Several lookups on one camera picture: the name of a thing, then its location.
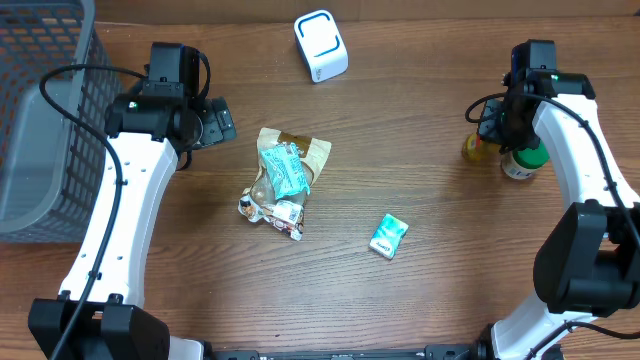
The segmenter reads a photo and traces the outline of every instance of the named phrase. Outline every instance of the white box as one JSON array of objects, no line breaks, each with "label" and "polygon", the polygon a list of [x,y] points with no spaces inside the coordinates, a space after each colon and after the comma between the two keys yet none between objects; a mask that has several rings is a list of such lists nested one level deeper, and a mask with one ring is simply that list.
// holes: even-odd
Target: white box
[{"label": "white box", "polygon": [[327,80],[347,70],[347,48],[328,11],[318,10],[303,15],[293,27],[298,50],[307,64],[313,82]]}]

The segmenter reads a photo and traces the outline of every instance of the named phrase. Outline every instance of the basket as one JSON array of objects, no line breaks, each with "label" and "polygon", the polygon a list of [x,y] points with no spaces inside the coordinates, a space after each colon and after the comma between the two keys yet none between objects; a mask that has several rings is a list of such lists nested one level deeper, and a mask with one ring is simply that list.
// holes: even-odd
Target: basket
[{"label": "basket", "polygon": [[[40,95],[42,75],[72,63],[110,64],[90,0],[0,0],[0,241],[82,241],[106,151]],[[102,131],[123,92],[102,70],[63,74],[52,98]]]}]

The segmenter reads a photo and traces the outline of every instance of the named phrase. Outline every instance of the teal packet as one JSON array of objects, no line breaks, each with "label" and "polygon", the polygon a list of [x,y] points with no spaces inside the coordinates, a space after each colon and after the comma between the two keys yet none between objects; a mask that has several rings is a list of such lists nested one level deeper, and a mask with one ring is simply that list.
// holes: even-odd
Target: teal packet
[{"label": "teal packet", "polygon": [[393,259],[408,229],[409,225],[387,214],[373,234],[369,247],[387,259]]},{"label": "teal packet", "polygon": [[303,190],[307,191],[307,195],[311,194],[296,144],[279,144],[271,149],[260,150],[260,156],[267,168],[276,200],[298,194]]}]

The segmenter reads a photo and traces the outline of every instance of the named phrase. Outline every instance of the small packet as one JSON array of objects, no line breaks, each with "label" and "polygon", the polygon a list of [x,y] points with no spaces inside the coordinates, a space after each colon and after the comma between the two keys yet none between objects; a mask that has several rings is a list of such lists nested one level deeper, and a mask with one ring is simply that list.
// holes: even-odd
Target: small packet
[{"label": "small packet", "polygon": [[238,211],[250,222],[265,220],[292,239],[301,240],[304,205],[329,158],[331,143],[262,128],[257,145],[258,176],[244,189]]},{"label": "small packet", "polygon": [[307,195],[311,195],[311,188],[304,176],[295,143],[280,144],[272,149],[260,150],[260,156],[267,167],[271,186],[276,192],[276,200],[295,195],[303,190],[306,190]]},{"label": "small packet", "polygon": [[369,247],[387,259],[393,259],[408,229],[409,225],[387,214],[373,234]]}]

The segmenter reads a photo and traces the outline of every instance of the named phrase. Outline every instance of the wooden tabletop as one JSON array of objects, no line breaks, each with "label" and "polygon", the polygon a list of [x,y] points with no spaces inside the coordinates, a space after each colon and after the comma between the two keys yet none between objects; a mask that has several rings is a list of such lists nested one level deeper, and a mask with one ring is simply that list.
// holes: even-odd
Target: wooden tabletop
[{"label": "wooden tabletop", "polygon": [[[518,182],[497,160],[465,162],[460,148],[474,131],[467,106],[504,89],[510,51],[529,38],[555,40],[560,69],[589,76],[608,143],[640,190],[639,18],[339,26],[349,69],[319,85],[291,24],[98,26],[122,67],[141,70],[152,41],[206,53],[209,94],[225,96],[238,131],[196,153],[162,200],[145,309],[172,335],[218,349],[415,348],[470,342],[507,316],[533,289],[533,259],[563,214],[561,194],[551,166]],[[300,242],[236,208],[256,175],[262,127],[333,143]],[[410,225],[392,261],[367,248],[385,213]],[[55,296],[78,249],[0,245],[0,358],[44,358],[26,326],[29,307]],[[597,324],[637,331],[640,310]],[[588,330],[562,343],[572,359],[640,351],[640,342]]]}]

